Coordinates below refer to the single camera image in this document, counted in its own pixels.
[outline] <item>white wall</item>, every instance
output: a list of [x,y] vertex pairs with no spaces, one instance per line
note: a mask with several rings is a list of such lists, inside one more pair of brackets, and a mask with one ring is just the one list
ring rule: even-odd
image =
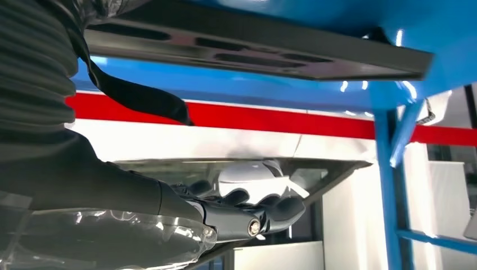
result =
[[323,242],[241,247],[234,270],[324,270]]
[[326,269],[388,268],[380,188],[379,169],[373,165],[323,196]]
[[[431,161],[436,232],[457,239],[463,237],[470,220],[464,164]],[[443,269],[477,269],[477,256],[440,248]]]
[[[462,238],[469,201],[461,163],[429,162],[426,145],[412,143],[404,156],[411,228]],[[323,196],[326,269],[388,269],[381,182],[376,165],[356,171]],[[414,242],[416,270],[477,269],[473,255]]]

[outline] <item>black robotic finger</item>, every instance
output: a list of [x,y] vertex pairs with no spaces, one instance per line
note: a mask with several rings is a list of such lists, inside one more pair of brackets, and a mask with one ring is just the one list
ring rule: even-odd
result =
[[203,197],[212,191],[212,185],[207,180],[200,180],[188,186],[189,192],[197,197]]
[[226,205],[236,206],[246,203],[250,199],[249,193],[245,190],[234,190],[222,199]]
[[305,212],[302,200],[295,197],[280,200],[273,206],[257,205],[249,209],[261,223],[260,234],[280,232],[293,225]]
[[262,206],[274,206],[280,201],[280,196],[276,194],[270,194],[267,197],[263,198],[257,205]]

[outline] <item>white surface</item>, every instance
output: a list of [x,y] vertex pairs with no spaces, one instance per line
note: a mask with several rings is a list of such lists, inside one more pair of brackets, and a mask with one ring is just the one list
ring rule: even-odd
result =
[[373,165],[323,196],[326,269],[388,268],[380,188],[379,169]]
[[323,242],[243,247],[234,256],[234,270],[324,270]]
[[[429,162],[426,145],[412,143],[404,166],[411,228],[462,239],[469,220],[462,163]],[[388,268],[382,207],[377,165],[357,170],[323,196],[326,269]],[[473,255],[420,242],[413,251],[416,270],[477,269]]]
[[[430,162],[437,234],[465,239],[470,205],[463,163]],[[475,270],[477,256],[440,248],[443,269]]]
[[69,128],[86,136],[103,161],[297,157],[367,160],[373,140],[77,119]]

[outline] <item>robotic hand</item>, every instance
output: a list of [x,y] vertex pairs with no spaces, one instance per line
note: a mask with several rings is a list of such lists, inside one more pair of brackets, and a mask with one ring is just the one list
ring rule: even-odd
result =
[[304,213],[301,199],[276,195],[265,197],[256,205],[246,202],[249,195],[244,190],[234,190],[225,197],[204,196],[212,190],[207,181],[190,187],[178,185],[173,189],[201,212],[204,224],[217,231],[217,241],[251,239],[257,235],[280,232],[293,225]]

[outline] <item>black fabric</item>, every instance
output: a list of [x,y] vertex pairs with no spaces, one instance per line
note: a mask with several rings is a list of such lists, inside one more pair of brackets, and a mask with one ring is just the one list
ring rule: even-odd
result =
[[[64,1],[56,0],[37,1],[40,5],[51,11],[63,23],[76,55],[78,55],[88,67],[91,81],[104,94],[131,110],[172,119],[185,125],[193,125],[184,100],[163,90],[110,76],[91,61],[89,58],[88,45],[83,37],[85,19],[78,15],[75,16],[75,14],[78,14],[78,9],[82,10],[78,5],[82,5],[82,3],[86,5],[89,3],[88,1],[75,1],[76,5],[71,4],[71,2],[70,4],[65,4],[63,3]],[[139,2],[132,1],[130,5],[134,4],[134,6],[136,6]]]

